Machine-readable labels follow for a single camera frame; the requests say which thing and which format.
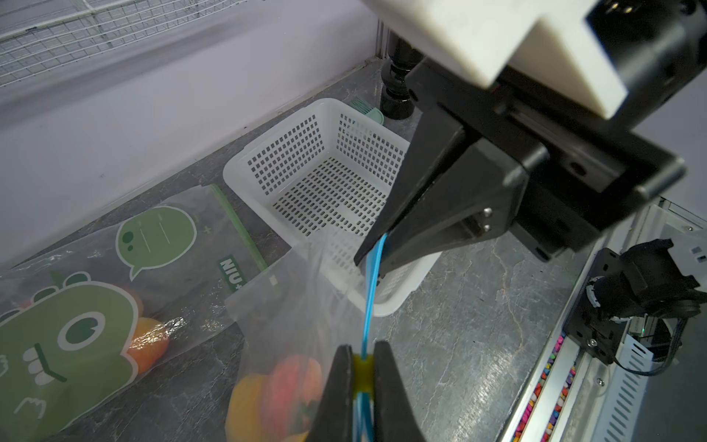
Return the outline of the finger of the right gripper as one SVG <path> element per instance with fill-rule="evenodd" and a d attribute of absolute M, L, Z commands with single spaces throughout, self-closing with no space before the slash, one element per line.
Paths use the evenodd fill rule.
<path fill-rule="evenodd" d="M 519 162 L 488 140 L 471 145 L 387 229 L 381 274 L 505 233 L 529 180 Z"/>
<path fill-rule="evenodd" d="M 425 110 L 404 155 L 401 167 L 372 228 L 353 258 L 357 266 L 365 264 L 383 235 L 387 235 L 381 260 L 383 267 L 402 267 L 430 254 L 442 252 L 435 246 L 435 234 L 425 238 L 423 222 L 440 220 L 439 209 L 425 209 L 420 202 L 437 176 L 456 161 L 467 147 L 464 124 L 440 106 Z"/>

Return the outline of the orange-red peach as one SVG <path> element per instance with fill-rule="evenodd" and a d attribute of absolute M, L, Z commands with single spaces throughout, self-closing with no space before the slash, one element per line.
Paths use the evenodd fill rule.
<path fill-rule="evenodd" d="M 169 347 L 167 326 L 158 320 L 140 317 L 127 355 L 134 360 L 139 375 L 147 372 L 160 360 Z"/>

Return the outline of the green printed zip-top bag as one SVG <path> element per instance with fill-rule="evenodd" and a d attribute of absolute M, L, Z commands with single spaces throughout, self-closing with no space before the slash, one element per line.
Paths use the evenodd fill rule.
<path fill-rule="evenodd" d="M 1 274 L 1 438 L 42 441 L 154 366 L 230 326 L 226 300 L 266 268 L 226 195 L 195 186 Z M 169 347 L 139 375 L 137 320 Z"/>

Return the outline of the red peach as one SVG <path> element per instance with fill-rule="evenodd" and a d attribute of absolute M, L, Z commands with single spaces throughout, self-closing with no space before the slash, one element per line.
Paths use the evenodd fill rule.
<path fill-rule="evenodd" d="M 306 433 L 320 405 L 324 387 L 320 363 L 304 355 L 281 359 L 263 387 L 260 418 L 270 440 Z"/>

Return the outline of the clear blue-zipper bag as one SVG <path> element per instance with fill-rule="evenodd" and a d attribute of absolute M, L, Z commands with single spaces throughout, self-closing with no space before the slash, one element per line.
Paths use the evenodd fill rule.
<path fill-rule="evenodd" d="M 368 252 L 364 265 L 355 265 L 359 274 L 349 283 L 351 289 L 366 287 L 365 309 L 325 274 L 331 252 L 341 243 L 341 234 L 322 228 L 226 300 L 245 340 L 235 386 L 251 374 L 269 377 L 285 357 L 304 355 L 320 363 L 324 390 L 336 349 L 344 344 L 351 346 L 356 364 L 373 363 L 368 346 L 385 240 Z M 281 441 L 302 441 L 308 434 Z"/>

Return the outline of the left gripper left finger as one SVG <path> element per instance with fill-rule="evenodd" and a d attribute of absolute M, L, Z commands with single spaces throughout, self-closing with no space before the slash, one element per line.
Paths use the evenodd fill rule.
<path fill-rule="evenodd" d="M 307 442 L 351 442 L 354 437 L 355 358 L 351 346 L 340 345 Z"/>

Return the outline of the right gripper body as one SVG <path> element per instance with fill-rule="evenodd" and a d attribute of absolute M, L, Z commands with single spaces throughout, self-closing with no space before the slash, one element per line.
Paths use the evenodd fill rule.
<path fill-rule="evenodd" d="M 582 249 L 686 171 L 633 132 L 634 118 L 600 118 L 512 68 L 485 90 L 427 60 L 406 82 L 422 114 L 440 106 L 464 124 L 468 145 L 457 159 L 486 139 L 525 168 L 520 206 L 495 238 L 511 233 L 543 261 Z"/>

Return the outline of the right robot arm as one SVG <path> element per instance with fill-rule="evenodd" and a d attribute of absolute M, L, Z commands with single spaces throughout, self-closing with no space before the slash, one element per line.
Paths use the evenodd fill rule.
<path fill-rule="evenodd" d="M 686 172 L 635 134 L 706 67 L 703 1 L 371 1 L 421 118 L 355 254 L 382 274 L 513 234 L 581 250 Z"/>

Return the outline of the yellow peach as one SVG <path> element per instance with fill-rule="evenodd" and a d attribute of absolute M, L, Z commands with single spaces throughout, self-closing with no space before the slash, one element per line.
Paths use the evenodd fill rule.
<path fill-rule="evenodd" d="M 225 423 L 227 441 L 269 439 L 260 418 L 261 393 L 267 380 L 267 375 L 251 374 L 232 390 Z"/>

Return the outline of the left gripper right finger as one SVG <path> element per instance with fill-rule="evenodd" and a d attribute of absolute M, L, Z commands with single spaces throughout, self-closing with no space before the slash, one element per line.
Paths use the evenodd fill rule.
<path fill-rule="evenodd" d="M 390 343 L 374 346 L 374 438 L 381 442 L 425 442 Z"/>

